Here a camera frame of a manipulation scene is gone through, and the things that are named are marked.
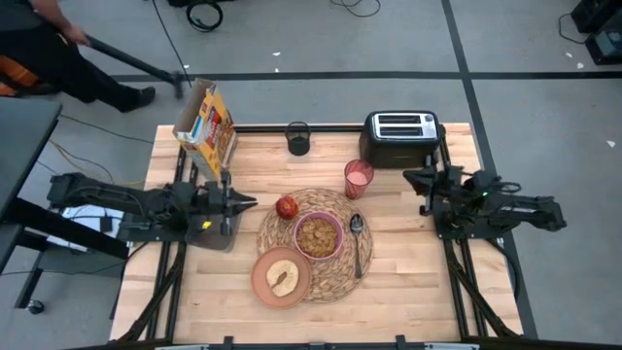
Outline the red cup with pink drink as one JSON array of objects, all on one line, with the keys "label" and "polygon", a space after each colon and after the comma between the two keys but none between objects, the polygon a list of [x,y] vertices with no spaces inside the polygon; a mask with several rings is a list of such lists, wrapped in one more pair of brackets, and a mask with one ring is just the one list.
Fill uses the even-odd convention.
[{"label": "red cup with pink drink", "polygon": [[373,167],[363,159],[349,161],[344,168],[345,195],[349,199],[361,197],[374,177]]}]

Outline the yellow raisin bran cereal box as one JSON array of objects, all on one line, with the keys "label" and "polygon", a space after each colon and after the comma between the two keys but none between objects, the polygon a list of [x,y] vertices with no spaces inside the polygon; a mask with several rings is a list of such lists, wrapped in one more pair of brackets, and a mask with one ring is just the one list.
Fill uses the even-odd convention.
[{"label": "yellow raisin bran cereal box", "polygon": [[195,79],[173,135],[208,180],[220,180],[237,143],[233,119],[215,82]]}]

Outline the black utensil holder cup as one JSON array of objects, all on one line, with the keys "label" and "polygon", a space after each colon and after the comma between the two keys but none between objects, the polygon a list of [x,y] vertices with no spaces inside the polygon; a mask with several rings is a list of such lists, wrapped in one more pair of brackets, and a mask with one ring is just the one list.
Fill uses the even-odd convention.
[{"label": "black utensil holder cup", "polygon": [[291,122],[286,126],[285,136],[289,152],[297,157],[306,155],[310,150],[311,129],[306,122]]}]

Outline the metal spoon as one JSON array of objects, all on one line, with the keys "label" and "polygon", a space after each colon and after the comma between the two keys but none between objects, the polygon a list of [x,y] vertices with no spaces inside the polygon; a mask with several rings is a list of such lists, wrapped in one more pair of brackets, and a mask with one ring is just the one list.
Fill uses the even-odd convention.
[{"label": "metal spoon", "polygon": [[350,220],[350,231],[355,242],[355,277],[361,279],[363,277],[363,268],[361,264],[359,237],[363,232],[363,217],[360,214],[352,216]]}]

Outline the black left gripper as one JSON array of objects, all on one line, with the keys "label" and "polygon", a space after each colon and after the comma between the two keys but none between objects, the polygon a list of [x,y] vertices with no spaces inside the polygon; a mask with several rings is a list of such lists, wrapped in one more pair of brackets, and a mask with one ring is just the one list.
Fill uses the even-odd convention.
[{"label": "black left gripper", "polygon": [[[238,216],[244,211],[256,206],[257,201],[254,197],[245,195],[236,190],[231,190],[231,176],[227,170],[221,173],[220,181],[209,181],[196,190],[195,206],[198,209],[200,231],[204,232],[213,225],[211,217],[221,219],[219,234],[221,236],[231,236],[230,218]],[[236,202],[232,207],[229,205],[231,199]]]}]

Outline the orange object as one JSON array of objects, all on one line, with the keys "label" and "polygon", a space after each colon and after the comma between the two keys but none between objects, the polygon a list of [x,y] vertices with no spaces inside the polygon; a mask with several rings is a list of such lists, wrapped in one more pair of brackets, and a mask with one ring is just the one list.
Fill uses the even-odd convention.
[{"label": "orange object", "polygon": [[39,83],[39,78],[26,68],[0,55],[0,95],[17,96],[32,90]]}]

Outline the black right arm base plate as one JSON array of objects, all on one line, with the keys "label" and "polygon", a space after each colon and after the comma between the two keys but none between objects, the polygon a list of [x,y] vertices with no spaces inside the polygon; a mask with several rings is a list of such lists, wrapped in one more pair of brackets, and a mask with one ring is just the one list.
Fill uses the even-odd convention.
[{"label": "black right arm base plate", "polygon": [[508,231],[507,227],[493,226],[481,217],[453,222],[449,214],[447,210],[436,210],[433,213],[436,231],[442,239],[493,239]]}]

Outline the pink bowl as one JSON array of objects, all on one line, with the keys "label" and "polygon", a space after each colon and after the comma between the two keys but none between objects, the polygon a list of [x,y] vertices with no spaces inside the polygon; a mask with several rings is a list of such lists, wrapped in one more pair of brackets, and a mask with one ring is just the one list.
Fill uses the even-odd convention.
[{"label": "pink bowl", "polygon": [[[337,248],[336,248],[335,252],[332,255],[330,255],[330,256],[328,256],[326,258],[317,259],[317,258],[309,257],[308,255],[304,254],[300,250],[300,248],[298,247],[298,245],[296,243],[297,232],[298,232],[301,224],[305,220],[310,219],[310,218],[322,218],[322,219],[325,219],[325,220],[331,222],[334,225],[334,227],[336,228],[336,231],[337,231],[337,234],[338,234]],[[329,259],[333,258],[334,256],[336,256],[339,253],[339,251],[341,250],[341,247],[343,245],[343,240],[344,240],[343,235],[344,235],[344,233],[343,233],[343,228],[342,228],[341,222],[339,220],[337,220],[331,213],[323,212],[323,211],[310,212],[310,213],[305,214],[303,217],[301,217],[298,220],[298,222],[296,223],[295,227],[294,227],[294,245],[295,245],[295,248],[303,256],[305,256],[307,259],[312,260],[312,261],[318,261],[318,262],[319,261],[326,261],[326,260],[329,260]]]}]

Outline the person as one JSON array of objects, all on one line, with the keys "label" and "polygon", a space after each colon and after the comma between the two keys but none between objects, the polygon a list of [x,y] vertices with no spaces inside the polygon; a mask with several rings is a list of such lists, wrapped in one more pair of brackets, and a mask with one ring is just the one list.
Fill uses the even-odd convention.
[{"label": "person", "polygon": [[62,35],[69,24],[58,0],[0,0],[0,55],[84,103],[128,113],[155,100],[154,87],[122,85],[85,59]]}]

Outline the red apple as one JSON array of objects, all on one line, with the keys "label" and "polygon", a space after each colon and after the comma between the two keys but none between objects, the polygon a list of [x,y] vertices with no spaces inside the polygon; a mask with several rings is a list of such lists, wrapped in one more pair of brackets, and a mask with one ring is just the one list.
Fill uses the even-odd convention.
[{"label": "red apple", "polygon": [[276,214],[283,220],[292,220],[298,214],[298,204],[289,195],[279,198],[275,203]]}]

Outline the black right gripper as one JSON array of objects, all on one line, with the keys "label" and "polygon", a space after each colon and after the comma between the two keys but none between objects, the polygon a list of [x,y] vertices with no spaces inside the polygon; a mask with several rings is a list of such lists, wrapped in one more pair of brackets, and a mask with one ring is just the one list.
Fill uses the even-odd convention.
[{"label": "black right gripper", "polygon": [[[438,170],[436,164],[436,154],[431,154],[426,157],[424,168],[402,172],[403,178],[411,183],[413,191],[426,198],[426,203],[420,207],[420,214],[423,216],[432,214],[444,214],[447,217],[463,216],[467,212],[462,185],[464,168],[444,162],[443,169]],[[428,169],[432,171],[431,175],[428,175]]]}]

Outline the black pole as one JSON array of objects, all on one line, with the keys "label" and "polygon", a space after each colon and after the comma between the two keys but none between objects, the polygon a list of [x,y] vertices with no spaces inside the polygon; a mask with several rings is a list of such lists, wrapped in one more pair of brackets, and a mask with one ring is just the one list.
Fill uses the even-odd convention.
[{"label": "black pole", "polygon": [[89,46],[93,50],[108,55],[113,59],[132,66],[140,71],[147,73],[150,76],[157,78],[158,80],[170,84],[174,88],[174,94],[178,100],[181,100],[184,97],[185,88],[183,87],[183,82],[185,78],[182,73],[178,71],[167,72],[156,68],[153,65],[143,60],[140,60],[126,52],[122,52],[121,50],[118,50],[90,35],[86,35],[86,39],[89,42]]}]

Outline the toasted bagel half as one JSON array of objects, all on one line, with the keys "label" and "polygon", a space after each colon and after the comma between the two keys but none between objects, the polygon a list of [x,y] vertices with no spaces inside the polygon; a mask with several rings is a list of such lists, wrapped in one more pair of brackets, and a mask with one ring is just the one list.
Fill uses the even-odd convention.
[{"label": "toasted bagel half", "polygon": [[289,295],[297,286],[299,271],[296,264],[288,260],[273,263],[266,272],[266,281],[276,297]]}]

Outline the orange plate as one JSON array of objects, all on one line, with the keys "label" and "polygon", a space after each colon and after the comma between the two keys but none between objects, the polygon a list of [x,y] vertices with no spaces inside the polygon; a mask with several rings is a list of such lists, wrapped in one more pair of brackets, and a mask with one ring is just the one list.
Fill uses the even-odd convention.
[{"label": "orange plate", "polygon": [[[276,297],[266,281],[266,272],[275,262],[292,261],[299,271],[296,288],[287,296]],[[257,259],[251,273],[251,283],[256,297],[272,308],[290,308],[300,303],[310,291],[312,281],[311,265],[296,249],[275,247],[268,249]]]}]

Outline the black desk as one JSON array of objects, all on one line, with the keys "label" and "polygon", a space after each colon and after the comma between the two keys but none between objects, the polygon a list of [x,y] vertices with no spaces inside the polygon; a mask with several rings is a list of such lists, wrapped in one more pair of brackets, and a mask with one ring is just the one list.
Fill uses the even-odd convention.
[{"label": "black desk", "polygon": [[44,253],[52,235],[125,260],[125,243],[18,197],[54,131],[56,102],[0,97],[0,274],[17,246]]}]

